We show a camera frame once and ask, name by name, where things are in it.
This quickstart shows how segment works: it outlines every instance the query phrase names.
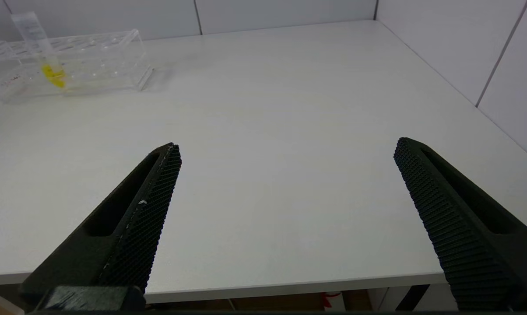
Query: white table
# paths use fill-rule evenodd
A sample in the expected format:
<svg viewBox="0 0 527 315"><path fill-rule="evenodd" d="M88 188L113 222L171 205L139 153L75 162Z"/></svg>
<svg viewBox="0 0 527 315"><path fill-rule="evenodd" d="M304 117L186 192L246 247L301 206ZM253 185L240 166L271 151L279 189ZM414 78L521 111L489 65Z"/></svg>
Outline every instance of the white table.
<svg viewBox="0 0 527 315"><path fill-rule="evenodd" d="M146 45L164 82L145 92L0 106L0 284L170 141L183 165L149 302L443 282L402 136L527 224L526 152L379 22Z"/></svg>

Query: yellow liquid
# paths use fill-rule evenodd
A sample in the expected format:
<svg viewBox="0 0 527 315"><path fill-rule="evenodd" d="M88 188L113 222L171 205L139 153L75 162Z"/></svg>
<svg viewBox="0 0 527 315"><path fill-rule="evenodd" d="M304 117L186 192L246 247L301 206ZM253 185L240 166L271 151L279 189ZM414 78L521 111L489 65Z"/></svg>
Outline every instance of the yellow liquid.
<svg viewBox="0 0 527 315"><path fill-rule="evenodd" d="M42 72L53 85L58 88L65 87L65 81L63 80L65 77L65 71L63 71L63 68L61 68L60 71L54 72L49 64L44 63L42 64Z"/></svg>

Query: red object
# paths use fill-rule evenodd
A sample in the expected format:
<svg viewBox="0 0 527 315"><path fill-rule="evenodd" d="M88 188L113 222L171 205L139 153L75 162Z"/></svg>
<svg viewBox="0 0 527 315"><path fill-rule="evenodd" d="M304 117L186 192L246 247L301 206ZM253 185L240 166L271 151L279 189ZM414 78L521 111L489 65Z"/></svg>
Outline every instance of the red object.
<svg viewBox="0 0 527 315"><path fill-rule="evenodd" d="M326 292L322 292L322 304L324 304L325 308L331 308L332 304L330 303L330 301L328 301L328 298L338 297L339 295L341 295L341 292L336 294L328 294Z"/></svg>

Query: textured grip pad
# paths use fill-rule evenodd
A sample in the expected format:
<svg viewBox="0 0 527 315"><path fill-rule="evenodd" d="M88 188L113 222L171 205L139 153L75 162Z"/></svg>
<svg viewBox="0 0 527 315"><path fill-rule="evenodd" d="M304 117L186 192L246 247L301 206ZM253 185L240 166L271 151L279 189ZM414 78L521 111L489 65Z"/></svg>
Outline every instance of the textured grip pad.
<svg viewBox="0 0 527 315"><path fill-rule="evenodd" d="M527 227L423 143L394 159L459 309L527 309Z"/></svg>

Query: table surface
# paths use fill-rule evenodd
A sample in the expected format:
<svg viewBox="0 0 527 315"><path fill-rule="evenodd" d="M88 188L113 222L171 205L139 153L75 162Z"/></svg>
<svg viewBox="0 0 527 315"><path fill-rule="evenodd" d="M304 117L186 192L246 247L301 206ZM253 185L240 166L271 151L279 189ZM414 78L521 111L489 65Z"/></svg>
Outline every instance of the table surface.
<svg viewBox="0 0 527 315"><path fill-rule="evenodd" d="M424 142L527 225L527 154L379 22L154 40L146 91L0 106L0 284L157 146L183 165L149 302L444 281L392 155Z"/></svg>

